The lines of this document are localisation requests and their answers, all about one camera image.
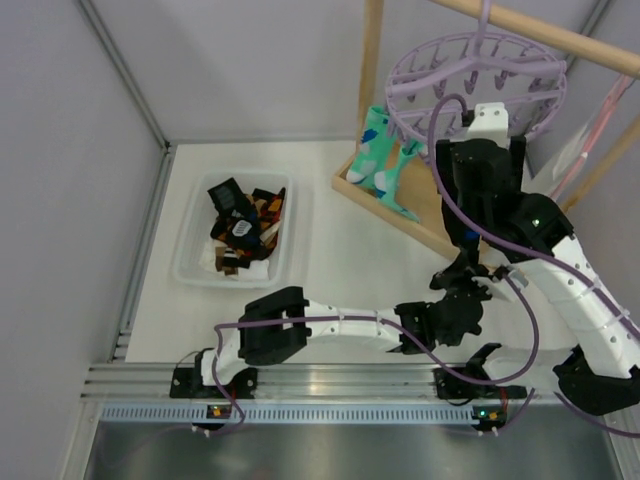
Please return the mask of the teal sock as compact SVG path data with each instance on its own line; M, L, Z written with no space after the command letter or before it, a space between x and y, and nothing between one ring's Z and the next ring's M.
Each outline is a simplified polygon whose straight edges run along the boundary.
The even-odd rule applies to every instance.
M418 216L402 206L396 200L396 194L405 167L421 153L422 148L423 145L419 142L413 142L409 146L401 147L396 158L396 164L392 168L381 170L374 175L374 189L379 202L416 223L419 222Z
M375 174L386 165L394 145L394 139L388 135L389 119L383 106L368 109L356 156L346 173L349 183L371 186Z

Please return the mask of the black sock with white stripes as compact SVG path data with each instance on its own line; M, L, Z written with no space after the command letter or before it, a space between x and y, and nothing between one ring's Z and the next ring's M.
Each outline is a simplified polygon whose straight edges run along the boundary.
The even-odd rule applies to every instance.
M207 190L214 208L221 217L231 217L234 213L248 215L252 205L233 177Z

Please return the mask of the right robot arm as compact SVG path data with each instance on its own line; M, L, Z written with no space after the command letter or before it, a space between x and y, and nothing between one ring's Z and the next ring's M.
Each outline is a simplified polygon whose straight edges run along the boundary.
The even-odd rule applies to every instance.
M639 331L590 267L557 203L525 193L526 141L439 140L434 178L445 230L459 250L447 275L477 273L479 244L501 252L546 298L575 337L573 347L543 350L523 383L561 393L595 416L639 403Z

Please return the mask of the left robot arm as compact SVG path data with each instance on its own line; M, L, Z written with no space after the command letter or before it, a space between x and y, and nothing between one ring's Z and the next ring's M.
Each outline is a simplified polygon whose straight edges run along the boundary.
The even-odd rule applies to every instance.
M250 398L250 381L259 367L280 365L309 345L363 346L383 353L416 355L438 346L461 344L479 335L483 304L490 300L480 279L483 265L456 260L435 274L431 288L444 291L436 302L406 302L382 311L339 309L308 300L290 286L246 305L234 326L219 326L220 341L196 353L192 367L178 365L170 397L221 397L219 385Z

